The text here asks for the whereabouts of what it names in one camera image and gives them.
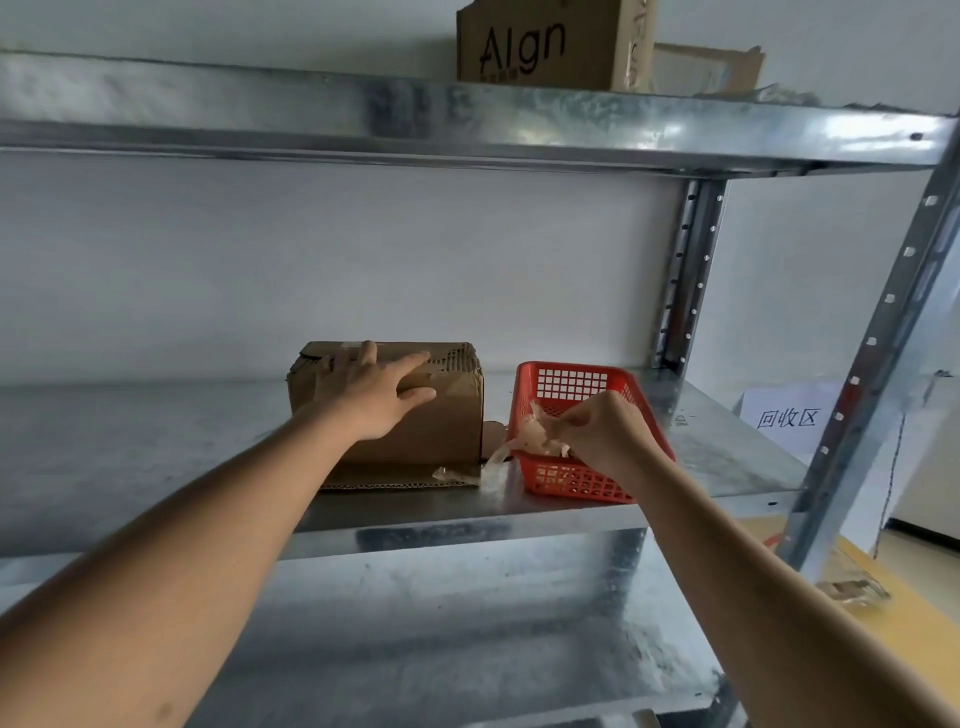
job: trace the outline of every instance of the damaged cardboard box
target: damaged cardboard box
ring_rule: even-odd
[[[475,0],[457,12],[457,79],[650,91],[658,0]]]
[[[342,342],[311,341],[287,375],[290,407],[296,412],[313,400],[320,365]],[[359,344],[348,345],[351,360]],[[433,473],[444,467],[467,476],[480,474],[483,434],[483,372],[471,344],[387,342],[377,344],[379,361],[413,352],[430,352],[430,360],[403,378],[399,392],[433,387],[437,397],[418,407],[379,440],[359,442],[347,451],[327,478],[326,489],[423,488],[461,485],[440,482]]]

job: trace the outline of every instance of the hand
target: hand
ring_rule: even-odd
[[[638,452],[666,458],[636,405],[611,390],[541,424],[550,439],[570,445],[573,455],[614,480]]]
[[[390,432],[407,412],[437,396],[430,387],[396,393],[400,380],[429,358],[430,352],[419,352],[379,364],[376,344],[365,341],[359,358],[351,364],[348,350],[339,349],[332,357],[320,360],[320,366],[331,373],[317,377],[315,406],[335,410],[357,440],[376,440]]]

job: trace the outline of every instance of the white paper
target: white paper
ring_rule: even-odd
[[[743,393],[740,419],[805,460],[819,445],[842,386],[842,381],[798,381],[751,387]]]

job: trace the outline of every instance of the red plastic basket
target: red plastic basket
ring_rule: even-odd
[[[536,401],[548,415],[559,417],[574,404],[613,389],[635,404],[650,426],[663,451],[676,460],[650,403],[629,372],[615,367],[527,361],[516,368],[514,403],[510,409],[508,439],[516,437],[519,424],[528,417]],[[528,491],[542,496],[578,497],[609,503],[633,503],[634,499],[613,480],[584,465],[575,457],[549,457],[515,450],[523,482]]]

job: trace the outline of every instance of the yellow surface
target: yellow surface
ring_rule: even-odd
[[[960,710],[960,627],[847,539],[838,539],[837,545],[892,597],[848,611]]]

